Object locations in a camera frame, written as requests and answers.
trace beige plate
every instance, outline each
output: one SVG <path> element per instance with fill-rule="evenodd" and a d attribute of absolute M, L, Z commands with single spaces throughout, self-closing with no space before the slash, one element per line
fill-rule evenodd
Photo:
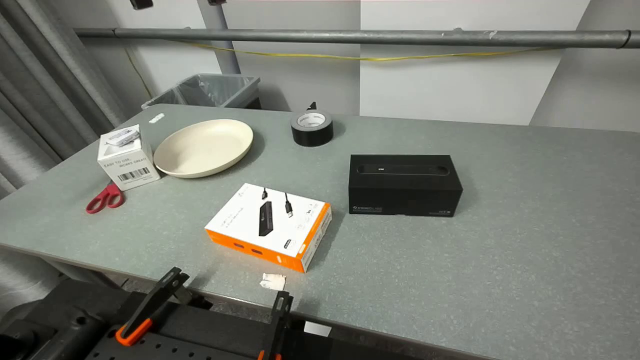
<path fill-rule="evenodd" d="M 158 146 L 154 163 L 177 177 L 202 177 L 221 172 L 249 151 L 253 131 L 244 122 L 216 119 L 178 130 Z"/>

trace gray curtain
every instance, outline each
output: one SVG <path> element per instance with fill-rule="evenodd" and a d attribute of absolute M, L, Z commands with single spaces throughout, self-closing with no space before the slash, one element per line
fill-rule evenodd
<path fill-rule="evenodd" d="M 125 120 L 55 9 L 0 0 L 0 199 Z"/>

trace black product box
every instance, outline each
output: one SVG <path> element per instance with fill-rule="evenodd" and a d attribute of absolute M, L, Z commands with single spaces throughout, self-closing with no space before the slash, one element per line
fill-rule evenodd
<path fill-rule="evenodd" d="M 452 217 L 461 195 L 449 155 L 351 155 L 350 214 Z"/>

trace barcode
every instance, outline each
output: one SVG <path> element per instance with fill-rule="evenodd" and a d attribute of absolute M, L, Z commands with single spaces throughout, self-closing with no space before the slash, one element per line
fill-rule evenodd
<path fill-rule="evenodd" d="M 124 174 L 120 174 L 118 175 L 118 178 L 120 179 L 120 181 L 125 181 L 125 180 L 131 180 L 131 179 L 135 179 L 137 177 L 141 177 L 143 175 L 146 175 L 149 173 L 149 169 L 146 167 L 137 169 L 137 170 L 133 170 L 133 171 L 129 171 L 126 172 Z"/>

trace orange and white box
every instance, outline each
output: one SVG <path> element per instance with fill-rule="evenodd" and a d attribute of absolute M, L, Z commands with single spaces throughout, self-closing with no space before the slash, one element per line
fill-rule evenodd
<path fill-rule="evenodd" d="M 215 243 L 307 272 L 331 218 L 327 202 L 245 183 L 205 230 Z"/>

